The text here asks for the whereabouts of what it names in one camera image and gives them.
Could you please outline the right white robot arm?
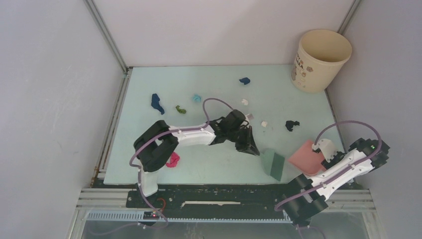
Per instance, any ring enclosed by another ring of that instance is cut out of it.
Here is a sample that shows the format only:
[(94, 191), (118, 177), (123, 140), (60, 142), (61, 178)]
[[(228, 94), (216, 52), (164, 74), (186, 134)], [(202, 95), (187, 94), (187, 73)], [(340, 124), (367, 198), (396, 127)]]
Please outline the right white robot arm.
[(311, 217), (328, 207), (328, 199), (338, 188), (385, 165), (389, 150), (383, 140), (360, 138), (350, 145), (348, 153), (333, 152), (322, 162), (324, 172), (311, 177), (301, 174), (291, 180), (275, 210), (286, 212), (295, 226), (308, 226)]

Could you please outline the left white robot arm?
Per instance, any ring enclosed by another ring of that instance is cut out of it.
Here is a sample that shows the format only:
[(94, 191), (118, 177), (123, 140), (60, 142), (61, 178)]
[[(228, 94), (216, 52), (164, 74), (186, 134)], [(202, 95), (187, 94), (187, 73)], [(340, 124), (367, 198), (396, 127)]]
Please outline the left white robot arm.
[(226, 141), (233, 142), (238, 152), (258, 156), (249, 120), (239, 110), (232, 110), (227, 116), (208, 120), (194, 127), (167, 125), (164, 120), (155, 122), (133, 144), (135, 159), (140, 161), (138, 168), (138, 201), (145, 207), (157, 202), (158, 170), (165, 166), (177, 147), (192, 145), (215, 145)]

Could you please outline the pink dustpan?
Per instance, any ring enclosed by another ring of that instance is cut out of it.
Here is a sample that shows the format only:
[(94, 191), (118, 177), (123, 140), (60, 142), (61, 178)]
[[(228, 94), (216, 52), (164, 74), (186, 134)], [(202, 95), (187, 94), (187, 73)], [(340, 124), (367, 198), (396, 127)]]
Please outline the pink dustpan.
[(288, 158), (288, 161), (299, 169), (302, 173), (308, 176), (315, 176), (320, 172), (326, 171), (321, 164), (325, 158), (322, 153), (313, 152), (312, 145), (313, 141), (307, 140), (292, 156)]

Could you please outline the green hand brush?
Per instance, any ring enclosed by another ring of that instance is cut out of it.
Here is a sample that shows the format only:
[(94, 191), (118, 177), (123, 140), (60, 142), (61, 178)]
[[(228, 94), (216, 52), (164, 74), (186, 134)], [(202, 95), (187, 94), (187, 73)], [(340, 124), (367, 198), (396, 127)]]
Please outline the green hand brush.
[(273, 179), (281, 181), (285, 158), (270, 148), (265, 149), (260, 158), (264, 172)]

